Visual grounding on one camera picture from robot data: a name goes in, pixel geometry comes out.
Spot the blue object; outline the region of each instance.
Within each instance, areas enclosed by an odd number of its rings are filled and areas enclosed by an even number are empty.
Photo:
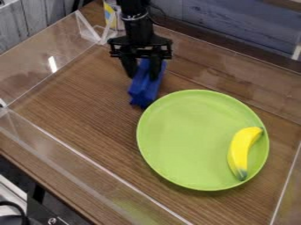
[[[147,108],[157,97],[160,81],[164,74],[165,62],[161,62],[160,73],[156,80],[149,78],[149,60],[141,59],[135,77],[132,78],[128,94],[131,95],[131,105]]]

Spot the banana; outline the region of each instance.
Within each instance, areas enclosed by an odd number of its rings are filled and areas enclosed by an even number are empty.
[[[247,127],[240,129],[232,137],[228,148],[228,167],[240,181],[247,178],[247,153],[262,133],[262,128]]]

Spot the yellow banana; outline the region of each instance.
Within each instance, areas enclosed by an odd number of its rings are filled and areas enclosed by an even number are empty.
[[[228,148],[228,167],[240,181],[247,178],[247,153],[262,133],[262,128],[247,127],[235,133],[231,140]]]

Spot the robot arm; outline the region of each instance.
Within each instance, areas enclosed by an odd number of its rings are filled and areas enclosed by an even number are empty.
[[[125,36],[108,40],[111,57],[119,57],[129,78],[137,69],[137,58],[149,59],[149,79],[157,79],[164,59],[171,59],[171,40],[153,33],[147,7],[151,0],[117,0]]]

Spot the green plate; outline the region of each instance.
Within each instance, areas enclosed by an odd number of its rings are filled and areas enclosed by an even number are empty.
[[[246,127],[264,125],[232,97],[214,91],[179,91],[160,98],[140,117],[140,153],[173,184],[200,191],[224,190],[248,181],[267,159],[264,128],[248,152],[247,179],[236,180],[228,168],[228,145],[235,132]]]

